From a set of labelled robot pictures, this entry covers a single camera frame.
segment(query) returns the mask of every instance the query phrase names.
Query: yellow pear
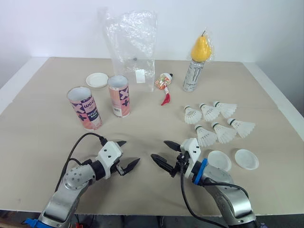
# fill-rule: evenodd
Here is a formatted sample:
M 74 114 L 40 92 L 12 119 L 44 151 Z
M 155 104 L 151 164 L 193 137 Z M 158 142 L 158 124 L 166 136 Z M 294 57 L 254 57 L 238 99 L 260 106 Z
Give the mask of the yellow pear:
M 196 40 L 196 43 L 191 51 L 191 57 L 196 62 L 206 61 L 211 55 L 211 47 L 209 46 L 204 33 Z

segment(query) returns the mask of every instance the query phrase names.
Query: table edge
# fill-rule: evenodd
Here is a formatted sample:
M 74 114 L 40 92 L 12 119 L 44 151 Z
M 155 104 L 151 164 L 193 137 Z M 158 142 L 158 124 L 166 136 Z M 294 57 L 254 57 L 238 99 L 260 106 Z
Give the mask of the table edge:
M 304 142 L 304 117 L 298 112 L 298 110 L 285 97 L 281 90 L 276 87 L 276 85 L 270 80 L 270 78 L 261 70 L 258 65 L 255 63 L 246 62 L 243 62 L 243 65 L 262 86 L 266 93 L 268 93 L 278 109 L 286 117 L 286 119 L 289 121 L 289 123 L 292 125 L 292 127 Z
M 0 114 L 48 59 L 49 57 L 32 57 L 0 89 Z

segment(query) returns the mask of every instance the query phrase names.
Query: white wall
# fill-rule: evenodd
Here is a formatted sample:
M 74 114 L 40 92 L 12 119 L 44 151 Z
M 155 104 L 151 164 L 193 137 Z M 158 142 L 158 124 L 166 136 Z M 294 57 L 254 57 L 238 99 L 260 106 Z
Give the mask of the white wall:
M 303 111 L 303 0 L 0 0 L 0 50 L 15 51 L 9 60 L 0 52 L 7 66 L 0 65 L 1 80 L 28 56 L 109 57 L 96 13 L 101 7 L 115 14 L 156 11 L 156 59 L 186 59 L 209 28 L 216 61 L 257 62 Z

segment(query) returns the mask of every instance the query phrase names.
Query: black cable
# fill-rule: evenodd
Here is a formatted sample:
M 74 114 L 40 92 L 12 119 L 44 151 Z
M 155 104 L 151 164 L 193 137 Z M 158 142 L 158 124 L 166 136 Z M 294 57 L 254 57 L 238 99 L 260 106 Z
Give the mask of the black cable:
M 81 165 L 81 162 L 78 161 L 76 158 L 70 158 L 68 161 L 69 161 L 69 162 L 70 162 L 70 161 L 75 161 L 78 165 Z
M 218 226 L 218 227 L 227 228 L 227 227 L 225 227 L 225 226 L 223 226 L 223 225 L 221 225 L 221 224 L 219 224 L 219 223 L 217 223 L 217 222 L 214 222 L 214 221 L 211 221 L 211 220 L 208 220 L 208 219 L 204 219 L 204 218 L 202 218 L 202 217 L 199 217 L 198 215 L 196 215 L 196 214 L 193 212 L 193 210 L 190 208 L 190 205 L 189 205 L 189 203 L 188 203 L 188 200 L 187 200 L 186 194 L 185 194 L 185 188 L 184 188 L 184 163 L 182 163 L 182 162 L 181 162 L 181 164 L 180 164 L 180 174 L 181 174 L 181 175 L 180 175 L 180 181 L 181 181 L 181 182 L 180 182 L 180 188 L 181 188 L 181 193 L 182 193 L 182 197 L 184 198 L 186 207 L 187 207 L 188 211 L 190 212 L 190 214 L 191 214 L 194 218 L 196 218 L 196 219 L 198 219 L 198 220 L 200 220 L 200 221 L 207 222 L 207 223 L 210 223 L 210 224 L 215 225 L 215 226 Z
M 59 185 L 60 185 L 60 182 L 61 182 L 61 180 L 62 180 L 62 177 L 65 175 L 65 173 L 66 173 L 66 171 L 67 171 L 67 165 L 68 165 L 68 163 L 69 163 L 69 160 L 71 159 L 71 156 L 72 156 L 72 154 L 73 154 L 75 148 L 77 147 L 77 145 L 79 144 L 79 142 L 80 142 L 84 137 L 86 137 L 87 135 L 95 135 L 95 136 L 97 136 L 97 137 L 99 138 L 99 140 L 104 139 L 104 137 L 102 137 L 102 136 L 100 136 L 100 135 L 98 135 L 98 134 L 96 134 L 96 133 L 88 132 L 88 133 L 85 133 L 84 135 L 82 135 L 82 136 L 77 140 L 77 142 L 76 142 L 75 145 L 73 146 L 73 148 L 72 148 L 70 154 L 69 154 L 68 157 L 67 157 L 66 163 L 64 164 L 64 166 L 63 166 L 63 168 L 62 168 L 62 171 L 61 171 L 61 174 L 60 174 L 58 183 L 57 183 L 56 188 L 55 188 L 55 192 L 58 190 Z
M 91 225 L 93 224 L 94 217 L 95 217 L 95 215 L 93 215 L 92 220 L 91 220 L 91 223 L 90 223 L 90 225 L 89 225 L 89 227 L 88 227 L 88 228 L 90 228 L 90 227 L 91 227 Z
M 242 188 L 241 186 L 235 185 L 235 184 L 228 184 L 228 183 L 203 183 L 203 186 L 227 186 L 227 187 L 233 187 L 242 190 L 247 198 L 249 198 L 248 192 Z

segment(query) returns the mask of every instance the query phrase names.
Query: clear plastic bag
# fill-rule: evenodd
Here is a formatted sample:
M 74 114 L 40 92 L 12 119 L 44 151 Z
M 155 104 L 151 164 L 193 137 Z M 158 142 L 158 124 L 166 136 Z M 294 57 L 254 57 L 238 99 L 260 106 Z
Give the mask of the clear plastic bag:
M 103 27 L 115 74 L 128 78 L 132 89 L 153 91 L 156 14 L 132 11 L 114 18 L 107 15 Z

